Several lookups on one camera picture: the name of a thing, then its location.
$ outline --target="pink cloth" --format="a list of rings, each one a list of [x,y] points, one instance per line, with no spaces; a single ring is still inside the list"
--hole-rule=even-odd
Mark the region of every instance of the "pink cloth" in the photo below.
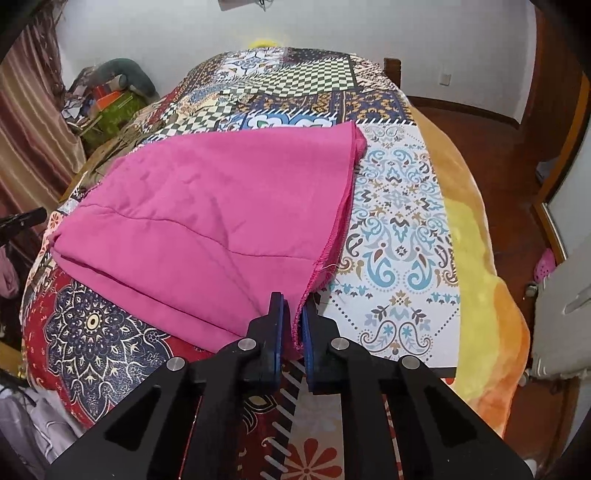
[[[211,352],[281,291],[297,315],[338,262],[355,124],[182,135],[116,162],[50,238],[70,276]]]
[[[12,262],[6,256],[4,246],[0,247],[0,297],[12,299],[18,293],[18,275]]]

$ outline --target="clutter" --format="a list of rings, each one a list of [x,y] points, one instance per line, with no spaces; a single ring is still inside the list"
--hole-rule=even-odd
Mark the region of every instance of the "clutter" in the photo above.
[[[83,433],[56,392],[0,378],[0,435],[35,478],[45,478],[49,464]]]
[[[157,98],[154,84],[136,62],[114,59],[80,72],[61,115],[90,155]]]

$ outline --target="wooden door frame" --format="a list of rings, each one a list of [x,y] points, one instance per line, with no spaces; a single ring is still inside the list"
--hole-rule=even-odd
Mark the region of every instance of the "wooden door frame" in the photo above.
[[[579,99],[577,100],[577,106],[574,111],[573,122],[570,125],[569,133],[562,149],[560,150],[560,155],[558,156],[558,160],[556,161],[552,172],[544,180],[542,188],[534,200],[534,210],[540,220],[544,232],[548,236],[548,241],[550,242],[557,263],[562,263],[566,260],[567,255],[563,241],[558,234],[556,224],[550,215],[548,204],[563,180],[566,178],[570,167],[573,165],[585,132],[587,131],[589,116],[591,114],[590,93],[589,79],[583,74],[579,90]]]

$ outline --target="curtain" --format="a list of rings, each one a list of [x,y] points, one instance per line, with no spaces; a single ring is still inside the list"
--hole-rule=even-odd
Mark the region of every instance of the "curtain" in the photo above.
[[[47,2],[37,12],[0,64],[0,218],[40,206],[51,212],[86,161],[61,116],[65,88],[55,7]],[[14,242],[30,261],[42,230]]]

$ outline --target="yellow blanket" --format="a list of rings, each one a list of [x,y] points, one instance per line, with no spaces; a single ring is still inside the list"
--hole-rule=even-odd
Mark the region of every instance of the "yellow blanket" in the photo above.
[[[462,295],[460,354],[452,385],[499,435],[530,348],[523,315],[496,276],[484,204],[449,137],[412,108],[437,173]]]

